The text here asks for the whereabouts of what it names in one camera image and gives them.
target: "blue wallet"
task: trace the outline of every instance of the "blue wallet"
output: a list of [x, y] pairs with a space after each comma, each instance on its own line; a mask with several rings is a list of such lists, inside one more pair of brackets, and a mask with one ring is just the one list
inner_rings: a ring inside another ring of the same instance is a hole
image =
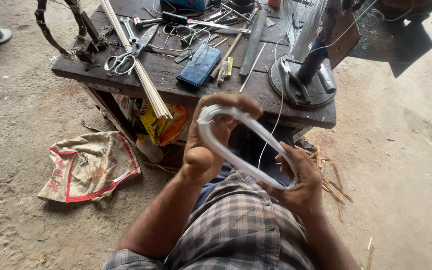
[[180, 82], [200, 88], [208, 75], [214, 70], [223, 52], [210, 46], [199, 46], [199, 49], [176, 76]]

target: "pliers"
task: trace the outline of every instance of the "pliers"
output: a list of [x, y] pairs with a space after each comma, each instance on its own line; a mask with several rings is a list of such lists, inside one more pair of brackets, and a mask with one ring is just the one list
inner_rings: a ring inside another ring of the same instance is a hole
[[304, 84], [291, 72], [291, 67], [286, 63], [285, 59], [279, 60], [279, 68], [280, 68], [280, 76], [281, 76], [281, 84], [283, 87], [283, 95], [285, 95], [292, 105], [297, 105], [298, 100], [294, 95], [294, 92], [291, 91], [290, 81], [295, 83], [298, 90], [301, 92], [304, 102], [306, 104], [310, 104], [311, 100], [309, 99], [308, 91]]

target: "plaid shirt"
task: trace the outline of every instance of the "plaid shirt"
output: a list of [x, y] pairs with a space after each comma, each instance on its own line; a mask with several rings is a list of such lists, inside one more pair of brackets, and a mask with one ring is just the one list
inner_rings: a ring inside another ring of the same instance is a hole
[[191, 214], [165, 263], [125, 249], [102, 269], [315, 269], [309, 254], [293, 214], [251, 176], [232, 170]]

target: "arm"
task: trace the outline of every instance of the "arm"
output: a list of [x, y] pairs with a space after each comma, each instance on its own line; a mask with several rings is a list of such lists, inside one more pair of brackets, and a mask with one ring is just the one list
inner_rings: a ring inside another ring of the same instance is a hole
[[[259, 102], [247, 95], [214, 94], [201, 98], [189, 129], [183, 167], [136, 220], [122, 238], [119, 249], [129, 249], [152, 259], [164, 259], [176, 246], [203, 186], [218, 175], [224, 163], [221, 157], [204, 147], [196, 123], [201, 110], [213, 104], [237, 107], [256, 119], [263, 113]], [[231, 131], [237, 124], [235, 119], [217, 117], [213, 133], [227, 147]]]
[[[300, 183], [290, 190], [279, 190], [262, 182], [258, 184], [293, 214], [299, 216], [306, 228], [306, 238], [324, 270], [358, 270], [358, 264], [339, 239], [323, 209], [321, 171], [316, 169], [303, 150], [280, 143], [296, 167]], [[291, 178], [293, 173], [286, 160], [278, 155], [281, 171]]]

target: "wooden workbench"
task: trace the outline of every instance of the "wooden workbench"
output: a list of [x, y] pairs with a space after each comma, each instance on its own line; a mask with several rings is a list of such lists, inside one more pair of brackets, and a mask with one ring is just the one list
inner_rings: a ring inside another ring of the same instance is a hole
[[[153, 1], [143, 1], [145, 6], [152, 10]], [[131, 18], [134, 14], [136, 14], [141, 19], [152, 19], [148, 12], [143, 9], [140, 0], [111, 0], [110, 2], [118, 18], [121, 16]], [[159, 1], [156, 1], [156, 9], [161, 10]], [[285, 39], [286, 34], [283, 26], [279, 23], [280, 19], [277, 9], [276, 12], [268, 14], [268, 17], [273, 22], [275, 22], [276, 25], [271, 28], [265, 28], [264, 30], [258, 50], [261, 49], [264, 42], [267, 43], [267, 45], [261, 54], [261, 57], [259, 58], [259, 61], [257, 62], [248, 83], [244, 88], [244, 93], [261, 102], [261, 106], [264, 108], [264, 117], [271, 121], [271, 119], [276, 119], [278, 117], [281, 97], [271, 87], [268, 80], [266, 67], [268, 69], [271, 68], [271, 65], [275, 61], [274, 51], [276, 49], [276, 43], [280, 39]], [[94, 14], [91, 16], [91, 20], [98, 31], [101, 31], [105, 25], [110, 24], [101, 7], [99, 7], [94, 12]], [[235, 26], [242, 27], [243, 22]], [[137, 31], [133, 23], [131, 23], [131, 27], [133, 28], [135, 35], [139, 38], [149, 28], [146, 26], [141, 31]], [[111, 35], [111, 38], [118, 40], [117, 34], [115, 31], [113, 32], [114, 33]], [[227, 30], [219, 30], [218, 32], [221, 33], [222, 38], [229, 37], [231, 41], [233, 41], [234, 37], [237, 35], [237, 33]], [[163, 34], [163, 25], [159, 26], [159, 34], [160, 35], [156, 34], [154, 36], [150, 44], [163, 48], [164, 42], [167, 38], [167, 36]], [[219, 41], [221, 41], [221, 38], [218, 37], [210, 42], [210, 44], [216, 44], [219, 43]], [[234, 58], [233, 75], [231, 78], [226, 78], [225, 82], [220, 85], [216, 83], [216, 80], [207, 81], [205, 85], [197, 91], [190, 89], [188, 86], [183, 85], [176, 80], [177, 74], [188, 60], [185, 60], [180, 64], [176, 64], [174, 62], [175, 58], [165, 58], [163, 56], [162, 50], [151, 49], [149, 47], [146, 47], [145, 52], [140, 55], [139, 59], [141, 60], [148, 75], [151, 77], [154, 85], [158, 89], [163, 101], [174, 105], [195, 108], [199, 99], [204, 95], [209, 95], [216, 92], [239, 92], [244, 80], [237, 74], [239, 73], [239, 67], [243, 61], [243, 55], [247, 44], [248, 36], [246, 38], [242, 38], [239, 41], [231, 55], [231, 57]], [[169, 39], [166, 47], [177, 50], [184, 48], [182, 47], [180, 40], [174, 37]], [[228, 50], [228, 48], [229, 46], [227, 43], [224, 43], [218, 47], [218, 49], [223, 51], [223, 55]], [[284, 52], [287, 53], [288, 48], [288, 46], [278, 45], [277, 56], [279, 57], [283, 55]], [[94, 64], [88, 65], [83, 64], [79, 60], [69, 61], [63, 59], [63, 57], [59, 57], [53, 66], [52, 71], [59, 77], [74, 79], [81, 82], [81, 86], [83, 86], [91, 98], [100, 107], [102, 107], [104, 112], [108, 114], [117, 128], [120, 131], [125, 132], [131, 139], [135, 140], [135, 129], [124, 117], [111, 93], [128, 95], [141, 99], [146, 98], [146, 95], [139, 79], [134, 75], [134, 73], [132, 76], [107, 76], [108, 72], [104, 70], [104, 62], [110, 56], [111, 52], [121, 54], [123, 49], [114, 49], [110, 46], [106, 50], [98, 53], [96, 62]], [[179, 56], [181, 54], [180, 52], [171, 51], [167, 51], [167, 53], [173, 56]], [[280, 124], [295, 127], [295, 133], [304, 129], [301, 134], [304, 134], [304, 132], [309, 130], [311, 127], [321, 127], [326, 129], [333, 128], [336, 125], [336, 108], [334, 101], [324, 107], [311, 110], [292, 108], [288, 106], [287, 103], [285, 103], [281, 114]]]

